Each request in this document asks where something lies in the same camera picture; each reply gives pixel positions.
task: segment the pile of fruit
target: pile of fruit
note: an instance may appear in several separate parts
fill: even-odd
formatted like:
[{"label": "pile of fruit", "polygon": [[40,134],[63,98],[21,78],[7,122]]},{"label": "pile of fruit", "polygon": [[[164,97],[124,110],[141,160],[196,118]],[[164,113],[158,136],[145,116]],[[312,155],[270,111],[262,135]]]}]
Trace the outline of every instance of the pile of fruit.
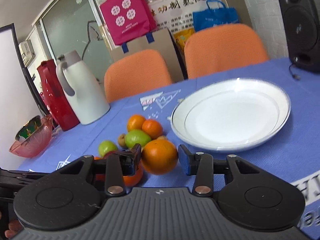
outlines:
[{"label": "pile of fruit", "polygon": [[[127,134],[118,137],[122,148],[132,148],[136,143],[142,147],[139,168],[135,175],[124,176],[128,187],[136,185],[142,178],[143,168],[152,174],[161,175],[171,171],[177,164],[178,152],[174,144],[163,135],[161,124],[153,119],[145,119],[142,115],[131,116],[127,123]],[[100,143],[98,152],[105,158],[118,150],[115,143],[105,140]]]}]

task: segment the blue bag handle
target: blue bag handle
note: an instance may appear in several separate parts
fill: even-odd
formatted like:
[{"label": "blue bag handle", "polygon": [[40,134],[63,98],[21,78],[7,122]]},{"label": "blue bag handle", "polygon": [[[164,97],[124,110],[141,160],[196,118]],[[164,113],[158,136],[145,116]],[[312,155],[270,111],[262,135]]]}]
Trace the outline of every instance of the blue bag handle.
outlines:
[{"label": "blue bag handle", "polygon": [[220,0],[207,0],[206,3],[207,3],[207,6],[208,6],[208,8],[209,8],[210,10],[212,10],[212,9],[210,8],[210,6],[209,6],[209,4],[208,4],[209,2],[218,2],[218,3],[221,3],[224,8],[227,8],[226,5],[225,5],[222,1],[220,1]]}]

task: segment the human hand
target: human hand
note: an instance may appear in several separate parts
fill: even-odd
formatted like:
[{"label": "human hand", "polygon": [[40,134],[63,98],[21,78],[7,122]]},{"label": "human hand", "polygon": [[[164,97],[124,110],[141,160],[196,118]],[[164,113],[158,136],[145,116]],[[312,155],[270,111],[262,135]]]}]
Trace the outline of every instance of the human hand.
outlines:
[{"label": "human hand", "polygon": [[10,221],[8,226],[9,226],[9,230],[6,230],[4,232],[4,235],[7,238],[13,238],[20,230],[22,230],[22,225],[17,219]]}]

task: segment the black speaker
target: black speaker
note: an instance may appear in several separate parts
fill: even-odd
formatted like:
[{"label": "black speaker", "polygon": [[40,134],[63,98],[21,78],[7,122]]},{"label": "black speaker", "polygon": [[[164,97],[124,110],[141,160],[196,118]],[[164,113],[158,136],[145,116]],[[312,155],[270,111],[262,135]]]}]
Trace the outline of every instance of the black speaker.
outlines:
[{"label": "black speaker", "polygon": [[320,72],[320,0],[279,0],[289,58],[299,68]]}]

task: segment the orange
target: orange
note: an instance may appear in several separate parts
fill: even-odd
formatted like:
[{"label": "orange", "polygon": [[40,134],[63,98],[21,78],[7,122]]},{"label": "orange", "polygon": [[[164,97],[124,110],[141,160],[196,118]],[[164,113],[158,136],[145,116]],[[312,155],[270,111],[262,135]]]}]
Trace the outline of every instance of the orange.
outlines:
[{"label": "orange", "polygon": [[170,141],[153,140],[143,148],[141,161],[147,172],[161,175],[171,171],[176,166],[178,152]]},{"label": "orange", "polygon": [[157,139],[163,133],[161,124],[153,119],[145,120],[142,125],[142,130],[152,139]]},{"label": "orange", "polygon": [[[95,160],[101,160],[100,157],[94,157]],[[142,163],[139,164],[139,167],[136,171],[136,173],[133,176],[123,176],[124,184],[127,187],[133,187],[141,180],[143,176],[143,166]],[[104,174],[96,174],[96,180],[99,181],[105,181],[105,175]]]},{"label": "orange", "polygon": [[142,125],[143,125],[145,120],[146,119],[142,115],[139,115],[139,114],[132,115],[129,118],[128,123],[127,123],[128,132],[130,132],[132,130],[135,130],[135,129],[141,130],[142,129]]},{"label": "orange", "polygon": [[133,187],[136,184],[138,184],[142,176],[143,176],[143,166],[142,166],[142,163],[140,163],[136,173],[133,176],[123,176],[124,184],[127,187]]}]

